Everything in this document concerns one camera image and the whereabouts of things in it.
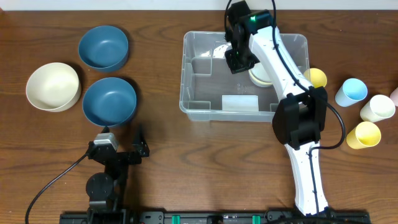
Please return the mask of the white plastic bowl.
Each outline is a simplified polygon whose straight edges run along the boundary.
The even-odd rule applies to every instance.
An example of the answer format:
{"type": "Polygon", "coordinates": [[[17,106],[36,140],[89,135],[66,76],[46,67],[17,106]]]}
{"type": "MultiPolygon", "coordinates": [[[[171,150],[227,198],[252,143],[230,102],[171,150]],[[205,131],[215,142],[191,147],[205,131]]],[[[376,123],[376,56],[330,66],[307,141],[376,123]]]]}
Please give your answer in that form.
{"type": "Polygon", "coordinates": [[[271,82],[269,75],[265,71],[261,63],[256,63],[253,68],[249,69],[249,77],[258,82],[271,82]]]}

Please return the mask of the yellow plastic bowl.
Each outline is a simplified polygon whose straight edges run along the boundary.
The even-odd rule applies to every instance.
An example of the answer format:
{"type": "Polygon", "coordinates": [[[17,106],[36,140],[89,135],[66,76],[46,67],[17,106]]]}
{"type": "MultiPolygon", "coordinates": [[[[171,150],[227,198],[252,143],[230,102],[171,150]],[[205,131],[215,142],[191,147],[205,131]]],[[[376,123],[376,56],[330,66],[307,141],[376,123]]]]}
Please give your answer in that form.
{"type": "Polygon", "coordinates": [[[258,84],[263,84],[263,85],[270,85],[270,84],[272,84],[272,82],[258,82],[258,81],[256,81],[256,80],[252,80],[252,82],[253,83],[258,83],[258,84]]]}

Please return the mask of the grey plastic bowl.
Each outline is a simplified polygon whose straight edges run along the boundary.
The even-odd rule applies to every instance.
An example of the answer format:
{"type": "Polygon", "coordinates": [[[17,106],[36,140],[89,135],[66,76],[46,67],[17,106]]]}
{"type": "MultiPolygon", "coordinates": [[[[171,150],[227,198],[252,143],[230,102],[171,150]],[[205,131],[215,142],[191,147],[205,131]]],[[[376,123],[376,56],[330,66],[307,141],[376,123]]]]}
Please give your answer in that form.
{"type": "Polygon", "coordinates": [[[263,84],[258,84],[258,83],[255,83],[255,85],[256,86],[258,86],[258,87],[261,87],[261,88],[268,88],[268,87],[272,87],[273,86],[273,84],[270,84],[270,85],[263,85],[263,84]]]}

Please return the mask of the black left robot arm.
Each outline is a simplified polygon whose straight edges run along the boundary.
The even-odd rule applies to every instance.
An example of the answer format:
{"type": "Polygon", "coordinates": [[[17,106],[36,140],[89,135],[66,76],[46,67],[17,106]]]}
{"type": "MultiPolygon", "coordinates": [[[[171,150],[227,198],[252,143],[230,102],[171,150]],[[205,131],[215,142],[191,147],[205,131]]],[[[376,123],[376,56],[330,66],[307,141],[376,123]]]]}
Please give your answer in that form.
{"type": "Polygon", "coordinates": [[[86,222],[132,223],[130,211],[122,208],[124,190],[130,165],[138,165],[150,154],[142,126],[138,126],[131,152],[119,152],[119,143],[106,126],[93,141],[89,142],[86,154],[89,159],[104,165],[104,171],[92,175],[86,183],[90,198],[86,222]]]}

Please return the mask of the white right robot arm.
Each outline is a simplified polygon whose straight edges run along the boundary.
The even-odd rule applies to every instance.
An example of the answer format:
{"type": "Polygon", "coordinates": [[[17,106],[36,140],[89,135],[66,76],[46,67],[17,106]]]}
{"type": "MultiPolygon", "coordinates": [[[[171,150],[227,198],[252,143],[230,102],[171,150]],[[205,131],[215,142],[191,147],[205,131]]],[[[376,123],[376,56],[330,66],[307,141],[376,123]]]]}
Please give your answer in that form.
{"type": "Polygon", "coordinates": [[[251,12],[246,1],[229,2],[224,13],[224,54],[231,73],[264,68],[279,104],[272,119],[278,141],[289,153],[295,181],[295,206],[305,216],[328,207],[322,190],[317,148],[325,127],[327,93],[314,88],[287,51],[275,24],[276,13],[251,12]]]}

